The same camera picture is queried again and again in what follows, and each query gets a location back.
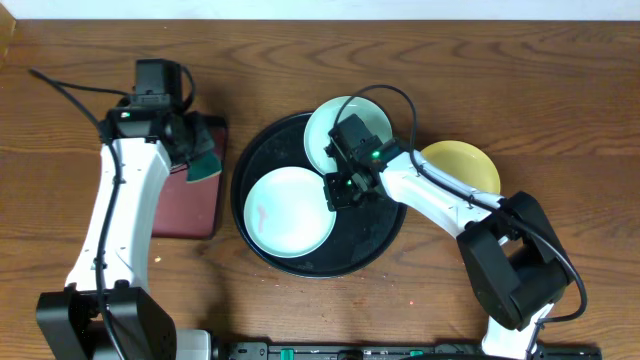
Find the yellow plate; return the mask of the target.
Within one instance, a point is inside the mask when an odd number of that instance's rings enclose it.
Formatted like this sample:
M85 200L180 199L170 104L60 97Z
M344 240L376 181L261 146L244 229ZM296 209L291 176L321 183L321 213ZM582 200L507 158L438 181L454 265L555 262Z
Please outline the yellow plate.
M425 147L421 155L440 170L480 191L501 192L501 180L495 164L471 144L440 141Z

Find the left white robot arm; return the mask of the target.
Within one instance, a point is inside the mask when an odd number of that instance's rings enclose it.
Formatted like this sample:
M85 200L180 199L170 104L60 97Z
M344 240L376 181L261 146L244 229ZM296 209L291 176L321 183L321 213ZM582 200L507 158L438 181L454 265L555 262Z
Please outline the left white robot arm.
M212 359L212 335L179 329L151 297L148 254L175 163L214 159L223 117L115 109L89 229L63 290L40 295L36 322L58 359Z

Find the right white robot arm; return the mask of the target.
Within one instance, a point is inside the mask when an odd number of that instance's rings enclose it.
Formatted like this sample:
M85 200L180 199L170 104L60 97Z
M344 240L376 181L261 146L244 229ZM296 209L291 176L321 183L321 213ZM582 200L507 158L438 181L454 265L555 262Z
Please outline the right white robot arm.
M393 139L354 144L333 140L323 150L330 209L387 197L417 210L458 244L472 290L489 316L484 354L530 359L539 331L570 284L582 283L535 198L480 191L437 169Z

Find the green yellow sponge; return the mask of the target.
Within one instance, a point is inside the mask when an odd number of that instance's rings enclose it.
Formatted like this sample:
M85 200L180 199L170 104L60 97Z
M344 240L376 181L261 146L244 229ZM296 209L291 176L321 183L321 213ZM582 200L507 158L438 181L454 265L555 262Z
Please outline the green yellow sponge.
M201 154L189 163L187 183L196 183L217 176L222 171L222 162L213 151Z

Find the light blue plate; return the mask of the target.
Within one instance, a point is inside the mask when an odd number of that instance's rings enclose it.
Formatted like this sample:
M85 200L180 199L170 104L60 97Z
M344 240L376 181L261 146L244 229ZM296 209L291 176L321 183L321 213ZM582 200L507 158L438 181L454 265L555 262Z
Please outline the light blue plate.
M267 173L253 185L243 220L260 250L275 257L297 258L328 239L337 214L328 209L322 177L290 166Z

